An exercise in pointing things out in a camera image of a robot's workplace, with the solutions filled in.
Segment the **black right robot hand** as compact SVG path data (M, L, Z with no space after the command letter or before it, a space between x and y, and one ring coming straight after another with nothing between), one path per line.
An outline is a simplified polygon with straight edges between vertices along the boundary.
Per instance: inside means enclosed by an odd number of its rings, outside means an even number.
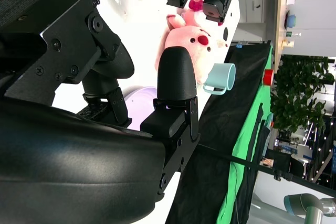
M1 28L1 223L132 223L150 214L200 135L183 47L162 53L138 131L118 80L134 64L99 0L40 0Z

